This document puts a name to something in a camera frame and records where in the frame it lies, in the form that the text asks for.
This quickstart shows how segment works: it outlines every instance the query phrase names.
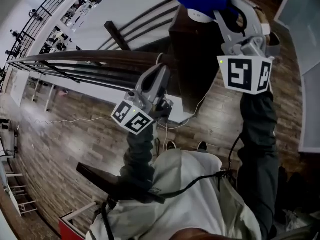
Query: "shoe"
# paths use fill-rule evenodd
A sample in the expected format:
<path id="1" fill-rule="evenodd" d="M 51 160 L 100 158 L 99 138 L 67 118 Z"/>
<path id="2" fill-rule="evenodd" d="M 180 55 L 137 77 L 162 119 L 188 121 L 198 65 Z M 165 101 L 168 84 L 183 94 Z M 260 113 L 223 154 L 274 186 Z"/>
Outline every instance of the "shoe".
<path id="1" fill-rule="evenodd" d="M 165 145 L 165 151 L 175 150 L 176 148 L 177 148 L 177 145 L 173 141 L 168 141 Z"/>
<path id="2" fill-rule="evenodd" d="M 205 150 L 208 151 L 208 145 L 207 143 L 205 143 L 204 141 L 201 141 L 198 145 L 198 149 L 197 150 Z"/>

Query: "white jacket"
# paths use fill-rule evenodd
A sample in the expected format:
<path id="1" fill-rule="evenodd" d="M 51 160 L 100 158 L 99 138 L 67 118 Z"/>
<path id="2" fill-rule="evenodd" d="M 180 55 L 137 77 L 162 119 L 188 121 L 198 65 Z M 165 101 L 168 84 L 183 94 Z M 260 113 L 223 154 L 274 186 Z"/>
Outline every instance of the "white jacket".
<path id="1" fill-rule="evenodd" d="M 154 163 L 153 188 L 157 194 L 184 189 L 192 180 L 213 175 L 222 162 L 215 155 L 171 149 Z M 164 204 L 118 203 L 108 215 L 114 237 L 127 240 L 169 240 L 176 232 L 199 228 L 210 234 L 233 239 L 261 240 L 258 221 L 226 178 L 208 178 L 197 182 L 185 193 Z M 90 227 L 96 240 L 108 235 L 101 214 Z M 87 240 L 92 240 L 88 232 Z"/>

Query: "wooden handrail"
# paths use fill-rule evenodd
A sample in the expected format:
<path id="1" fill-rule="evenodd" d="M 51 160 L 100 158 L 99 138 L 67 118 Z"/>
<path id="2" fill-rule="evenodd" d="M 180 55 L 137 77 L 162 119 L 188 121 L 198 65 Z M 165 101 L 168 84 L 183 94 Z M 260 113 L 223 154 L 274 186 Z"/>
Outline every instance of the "wooden handrail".
<path id="1" fill-rule="evenodd" d="M 36 68 L 36 69 L 43 69 L 42 64 L 38 62 L 25 63 L 25 65 L 34 66 L 33 68 Z M 87 72 L 99 70 L 99 71 L 108 71 L 108 72 L 118 73 L 120 71 L 122 74 L 128 74 L 131 76 L 141 76 L 141 74 L 145 72 L 145 71 L 132 71 L 128 69 L 119 69 L 119 68 L 110 67 L 110 66 L 96 66 L 96 65 L 85 65 L 85 64 L 50 63 L 50 65 L 55 67 L 62 67 L 62 68 L 82 69 L 82 70 L 86 70 Z"/>
<path id="2" fill-rule="evenodd" d="M 135 67 L 152 67 L 156 64 L 158 53 L 121 51 L 121 50 L 79 50 L 56 53 L 46 53 L 19 59 L 8 60 L 7 63 L 40 62 L 40 61 L 79 61 L 100 62 Z M 164 54 L 161 62 L 171 69 L 177 68 L 177 62 L 173 56 Z"/>
<path id="3" fill-rule="evenodd" d="M 46 73 L 49 76 L 54 76 L 54 77 L 59 77 L 59 78 L 68 78 L 65 75 L 60 75 L 57 72 L 47 72 Z M 121 79 L 112 79 L 110 77 L 102 77 L 102 76 L 91 76 L 91 75 L 72 75 L 72 74 L 68 74 L 68 76 L 72 76 L 72 78 L 78 82 L 83 82 L 83 80 L 86 81 L 86 83 L 88 81 L 91 81 L 91 83 L 101 83 L 101 84 L 105 84 L 105 85 L 117 85 L 119 87 L 122 88 L 127 88 L 127 89 L 134 89 L 136 87 L 136 82 L 129 82 L 129 81 L 125 81 L 125 80 L 121 80 Z"/>

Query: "red object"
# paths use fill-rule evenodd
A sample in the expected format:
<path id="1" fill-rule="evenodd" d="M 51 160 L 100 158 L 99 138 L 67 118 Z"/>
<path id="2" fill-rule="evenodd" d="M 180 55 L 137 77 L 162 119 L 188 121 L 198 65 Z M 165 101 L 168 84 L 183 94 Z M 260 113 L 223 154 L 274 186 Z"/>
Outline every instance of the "red object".
<path id="1" fill-rule="evenodd" d="M 62 240 L 84 240 L 84 238 L 76 233 L 71 227 L 59 218 L 59 228 Z"/>

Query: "black cable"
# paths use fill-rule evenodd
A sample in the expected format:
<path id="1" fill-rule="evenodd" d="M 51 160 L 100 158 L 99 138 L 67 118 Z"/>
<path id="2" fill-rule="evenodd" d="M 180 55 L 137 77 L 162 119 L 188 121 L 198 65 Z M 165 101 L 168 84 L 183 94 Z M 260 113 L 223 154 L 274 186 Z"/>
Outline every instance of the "black cable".
<path id="1" fill-rule="evenodd" d="M 230 173 L 230 169 L 231 169 L 231 155 L 232 155 L 232 152 L 234 151 L 234 149 L 235 149 L 235 147 L 236 147 L 236 145 L 237 145 L 237 143 L 238 143 L 239 140 L 240 140 L 240 135 L 239 135 L 239 137 L 235 140 L 235 142 L 233 143 L 233 146 L 232 146 L 232 148 L 231 148 L 231 150 L 230 150 L 230 154 L 229 154 L 229 158 L 228 158 L 229 168 L 228 168 L 227 174 Z"/>
<path id="2" fill-rule="evenodd" d="M 219 172 L 217 172 L 216 174 L 213 174 L 213 175 L 207 175 L 207 176 L 198 177 L 195 180 L 191 181 L 191 183 L 188 186 L 186 186 L 186 188 L 181 189 L 181 190 L 176 191 L 176 192 L 172 192 L 172 193 L 161 194 L 160 197 L 165 198 L 165 199 L 175 198 L 175 197 L 183 194 L 184 192 L 186 192 L 188 189 L 190 189 L 194 184 L 196 184 L 200 180 L 213 178 L 213 177 L 222 177 L 225 174 L 226 174 L 225 171 L 219 171 Z"/>
<path id="3" fill-rule="evenodd" d="M 216 174 L 213 174 L 213 175 L 207 175 L 207 176 L 201 176 L 201 177 L 198 177 L 196 179 L 194 179 L 193 181 L 190 182 L 190 184 L 188 186 L 186 186 L 184 189 L 181 189 L 179 191 L 176 191 L 176 192 L 171 192 L 171 193 L 166 193 L 166 194 L 161 194 L 160 197 L 162 198 L 165 198 L 165 199 L 169 199 L 169 198 L 175 198 L 181 194 L 183 194 L 184 192 L 186 192 L 188 189 L 190 189 L 194 184 L 196 184 L 198 181 L 200 180 L 203 180 L 203 179 L 208 179 L 208 178 L 213 178 L 213 177 L 222 177 L 222 176 L 225 176 L 225 175 L 228 175 L 230 173 L 230 169 L 231 169 L 231 155 L 232 155 L 232 152 L 234 151 L 238 141 L 240 140 L 240 135 L 239 137 L 235 140 L 231 150 L 230 150 L 230 154 L 229 154 L 229 158 L 228 158 L 228 161 L 229 161 L 229 168 L 227 171 L 219 171 L 217 172 Z"/>
<path id="4" fill-rule="evenodd" d="M 102 204 L 102 208 L 101 208 L 102 220 L 103 220 L 106 232 L 108 234 L 109 240 L 115 240 L 114 234 L 112 233 L 112 230 L 111 230 L 111 227 L 110 227 L 110 224 L 109 224 L 109 221 L 108 221 L 106 208 L 107 208 L 107 202 L 104 202 Z"/>

